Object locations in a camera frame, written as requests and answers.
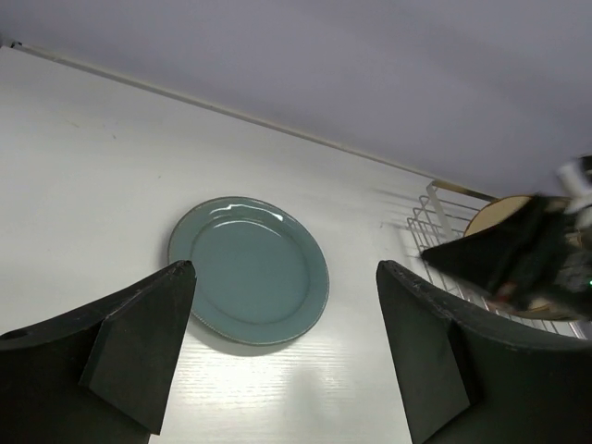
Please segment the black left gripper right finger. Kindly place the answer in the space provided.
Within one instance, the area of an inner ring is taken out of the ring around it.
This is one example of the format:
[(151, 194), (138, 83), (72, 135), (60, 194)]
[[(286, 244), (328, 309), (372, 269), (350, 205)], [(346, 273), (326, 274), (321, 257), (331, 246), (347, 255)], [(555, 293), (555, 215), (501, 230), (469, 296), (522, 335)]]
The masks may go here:
[(587, 443), (591, 344), (451, 295), (394, 261), (376, 284), (415, 443)]

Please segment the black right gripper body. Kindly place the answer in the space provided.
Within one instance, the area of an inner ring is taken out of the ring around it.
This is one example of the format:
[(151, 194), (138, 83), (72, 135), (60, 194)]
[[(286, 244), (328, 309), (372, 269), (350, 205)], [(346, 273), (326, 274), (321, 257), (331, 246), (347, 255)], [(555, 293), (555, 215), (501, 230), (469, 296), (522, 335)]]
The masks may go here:
[(489, 228), (500, 247), (489, 279), (494, 304), (515, 313), (591, 313), (591, 247), (567, 209), (565, 198), (536, 194)]

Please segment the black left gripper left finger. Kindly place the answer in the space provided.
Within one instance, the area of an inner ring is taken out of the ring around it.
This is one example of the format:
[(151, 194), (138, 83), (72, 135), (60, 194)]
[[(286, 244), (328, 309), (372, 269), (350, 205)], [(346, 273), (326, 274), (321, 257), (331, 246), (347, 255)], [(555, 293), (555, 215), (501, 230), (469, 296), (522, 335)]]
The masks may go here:
[(4, 443), (146, 443), (161, 432), (196, 285), (177, 261), (1, 337)]

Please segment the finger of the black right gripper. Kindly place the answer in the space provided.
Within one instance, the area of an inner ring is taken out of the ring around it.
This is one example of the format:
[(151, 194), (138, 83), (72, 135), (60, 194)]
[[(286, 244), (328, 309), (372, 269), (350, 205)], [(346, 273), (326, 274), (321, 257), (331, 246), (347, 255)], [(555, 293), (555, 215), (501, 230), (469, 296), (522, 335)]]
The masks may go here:
[(519, 259), (533, 249), (545, 219), (546, 198), (532, 195), (497, 225), (428, 248), (420, 257), (438, 272), (481, 293), (494, 294), (509, 280)]

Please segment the beige bird pattern plate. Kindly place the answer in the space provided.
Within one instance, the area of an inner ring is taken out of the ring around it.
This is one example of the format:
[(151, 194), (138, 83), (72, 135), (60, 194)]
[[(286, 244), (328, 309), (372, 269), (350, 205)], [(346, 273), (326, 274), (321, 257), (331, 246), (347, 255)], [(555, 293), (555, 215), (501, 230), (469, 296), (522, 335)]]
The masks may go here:
[[(530, 195), (515, 195), (494, 201), (482, 208), (470, 221), (463, 233), (464, 237), (476, 234), (497, 225), (508, 218), (531, 200)], [(566, 240), (572, 245), (591, 250), (591, 227), (568, 228)], [(579, 319), (576, 314), (561, 308), (554, 302), (538, 297), (527, 304), (525, 309), (511, 308), (507, 304), (492, 302), (487, 298), (483, 304), (489, 311), (504, 313), (531, 320), (572, 322)]]

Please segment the teal blue plate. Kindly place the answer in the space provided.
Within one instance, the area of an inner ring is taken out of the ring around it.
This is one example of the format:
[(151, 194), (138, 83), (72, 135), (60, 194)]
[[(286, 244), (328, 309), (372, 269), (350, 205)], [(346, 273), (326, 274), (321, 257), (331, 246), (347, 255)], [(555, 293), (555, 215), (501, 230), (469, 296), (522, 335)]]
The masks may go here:
[(316, 239), (295, 217), (261, 200), (199, 203), (172, 229), (167, 259), (192, 262), (192, 314), (238, 343), (297, 339), (327, 306), (329, 271)]

